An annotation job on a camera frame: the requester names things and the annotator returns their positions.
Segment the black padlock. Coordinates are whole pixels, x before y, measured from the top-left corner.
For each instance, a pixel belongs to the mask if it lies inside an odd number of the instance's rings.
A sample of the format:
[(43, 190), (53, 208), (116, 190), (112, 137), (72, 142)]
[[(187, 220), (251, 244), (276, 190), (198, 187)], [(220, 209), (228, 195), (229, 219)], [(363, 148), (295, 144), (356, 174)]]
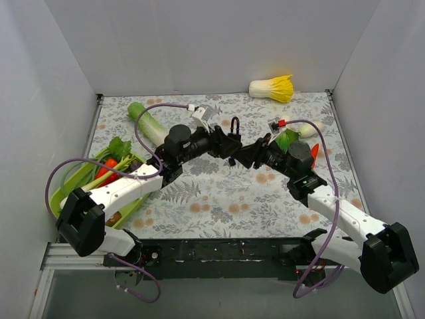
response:
[(228, 136), (234, 140), (240, 141), (240, 120), (237, 116), (234, 116), (230, 123), (230, 133)]

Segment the black key bunch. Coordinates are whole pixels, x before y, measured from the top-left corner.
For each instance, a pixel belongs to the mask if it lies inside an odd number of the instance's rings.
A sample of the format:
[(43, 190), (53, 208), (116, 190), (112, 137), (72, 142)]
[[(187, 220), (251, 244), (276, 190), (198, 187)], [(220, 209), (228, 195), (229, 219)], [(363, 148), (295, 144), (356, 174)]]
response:
[(236, 165), (236, 161), (235, 161), (235, 159), (234, 159), (234, 158), (232, 158), (232, 157), (230, 157), (230, 158), (228, 159), (228, 164), (229, 164), (229, 166), (230, 166), (230, 167), (234, 167), (234, 166)]

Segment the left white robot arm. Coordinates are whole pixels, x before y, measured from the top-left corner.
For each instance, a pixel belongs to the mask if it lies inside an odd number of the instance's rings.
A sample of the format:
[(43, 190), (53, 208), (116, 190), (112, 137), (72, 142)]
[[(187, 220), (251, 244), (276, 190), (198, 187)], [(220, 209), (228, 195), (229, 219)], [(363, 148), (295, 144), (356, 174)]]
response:
[(106, 221), (126, 205), (164, 188), (183, 171), (182, 165), (205, 153), (215, 158), (229, 158), (241, 147), (238, 125), (225, 134), (220, 126), (173, 126), (153, 158), (120, 179), (89, 192), (73, 190), (66, 198), (56, 228), (81, 257), (99, 250), (118, 255), (125, 265), (136, 265), (141, 258), (137, 238), (129, 231), (109, 228)]

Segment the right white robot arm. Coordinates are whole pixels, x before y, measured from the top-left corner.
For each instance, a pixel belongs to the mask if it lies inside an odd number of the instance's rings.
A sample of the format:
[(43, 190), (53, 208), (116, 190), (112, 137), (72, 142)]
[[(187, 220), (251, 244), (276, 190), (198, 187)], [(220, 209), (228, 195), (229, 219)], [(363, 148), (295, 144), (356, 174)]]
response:
[(236, 150), (229, 160), (246, 168), (266, 165), (288, 177), (292, 197), (307, 208), (323, 215), (348, 239), (332, 231), (305, 236), (301, 258), (315, 264), (322, 258), (357, 271), (375, 291), (384, 294), (417, 273), (418, 260), (405, 226), (391, 225), (367, 215), (353, 204), (338, 197), (313, 170), (313, 156), (305, 142), (295, 141), (283, 151), (269, 136)]

